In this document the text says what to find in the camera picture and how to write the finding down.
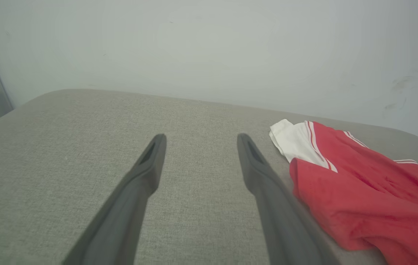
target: gray sofa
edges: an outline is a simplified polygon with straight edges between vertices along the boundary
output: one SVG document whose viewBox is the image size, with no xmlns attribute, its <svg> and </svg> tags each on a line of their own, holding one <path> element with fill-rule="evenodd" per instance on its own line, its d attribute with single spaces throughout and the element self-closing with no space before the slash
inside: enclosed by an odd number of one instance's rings
<svg viewBox="0 0 418 265">
<path fill-rule="evenodd" d="M 291 190 L 289 164 L 268 136 L 281 119 L 351 131 L 392 159 L 418 161 L 418 137 L 389 128 L 125 92 L 52 92 L 0 118 L 0 264 L 61 262 L 158 133 L 167 154 L 136 263 L 269 263 L 236 139 L 249 134 Z M 345 251 L 321 233 L 344 264 L 385 263 L 378 250 Z"/>
</svg>

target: gray mattress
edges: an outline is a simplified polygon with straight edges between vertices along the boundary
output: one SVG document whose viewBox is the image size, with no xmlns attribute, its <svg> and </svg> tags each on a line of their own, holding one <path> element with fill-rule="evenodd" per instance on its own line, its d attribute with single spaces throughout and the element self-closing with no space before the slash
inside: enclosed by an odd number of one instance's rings
<svg viewBox="0 0 418 265">
<path fill-rule="evenodd" d="M 268 136 L 281 119 L 351 131 L 389 158 L 418 161 L 418 137 L 389 128 L 124 92 L 52 92 L 0 118 L 0 263 L 61 262 L 158 133 L 167 135 L 167 155 L 136 262 L 268 263 L 236 139 L 249 134 L 291 190 L 289 164 Z M 378 250 L 345 251 L 323 235 L 344 264 L 385 263 Z"/>
</svg>

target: gray upholstery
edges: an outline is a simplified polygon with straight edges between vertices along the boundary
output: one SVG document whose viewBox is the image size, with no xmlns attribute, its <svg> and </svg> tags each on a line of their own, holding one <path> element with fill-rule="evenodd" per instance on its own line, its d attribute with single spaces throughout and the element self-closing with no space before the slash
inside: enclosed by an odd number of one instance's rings
<svg viewBox="0 0 418 265">
<path fill-rule="evenodd" d="M 289 164 L 268 136 L 281 119 L 351 131 L 390 158 L 418 161 L 418 137 L 394 129 L 124 92 L 52 92 L 0 118 L 0 264 L 61 262 L 158 133 L 167 155 L 136 262 L 268 263 L 236 139 L 249 134 L 291 189 Z M 325 237 L 345 264 L 384 263 L 377 250 L 348 252 Z"/>
</svg>

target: striped trim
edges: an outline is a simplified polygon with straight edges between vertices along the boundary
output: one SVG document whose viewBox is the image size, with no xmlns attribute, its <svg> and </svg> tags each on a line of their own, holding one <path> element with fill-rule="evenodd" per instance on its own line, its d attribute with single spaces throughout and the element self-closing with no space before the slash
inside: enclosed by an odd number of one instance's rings
<svg viewBox="0 0 418 265">
<path fill-rule="evenodd" d="M 358 139 L 356 139 L 352 134 L 351 134 L 351 132 L 349 132 L 349 131 L 343 131 L 344 132 L 344 134 L 346 134 L 346 136 L 348 136 L 352 141 L 355 141 L 357 144 L 359 144 L 360 146 L 362 146 L 362 147 L 365 147 L 365 148 L 367 148 L 368 149 L 368 147 L 365 145 L 365 144 L 363 144 L 361 141 L 359 141 Z"/>
<path fill-rule="evenodd" d="M 328 169 L 331 169 L 332 171 L 338 173 L 338 169 L 336 169 L 336 166 L 333 165 L 328 159 L 326 159 L 321 153 L 320 150 L 318 150 L 317 146 L 317 138 L 315 136 L 315 129 L 313 126 L 313 122 L 305 121 L 305 125 L 307 126 L 308 131 L 308 138 L 310 139 L 310 144 L 312 148 L 315 150 L 315 152 L 323 159 L 323 161 L 326 161 L 326 166 L 328 166 Z"/>
<path fill-rule="evenodd" d="M 395 162 L 399 164 L 417 164 L 418 162 L 414 161 L 413 159 L 402 159 L 402 160 L 394 160 Z"/>
</svg>

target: red fabric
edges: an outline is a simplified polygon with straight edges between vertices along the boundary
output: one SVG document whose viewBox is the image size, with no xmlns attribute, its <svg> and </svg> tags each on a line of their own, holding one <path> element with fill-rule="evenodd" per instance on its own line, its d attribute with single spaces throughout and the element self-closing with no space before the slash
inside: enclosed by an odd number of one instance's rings
<svg viewBox="0 0 418 265">
<path fill-rule="evenodd" d="M 347 250 L 376 246 L 391 265 L 418 264 L 418 164 L 399 164 L 314 123 L 330 169 L 293 159 L 294 195 Z"/>
</svg>

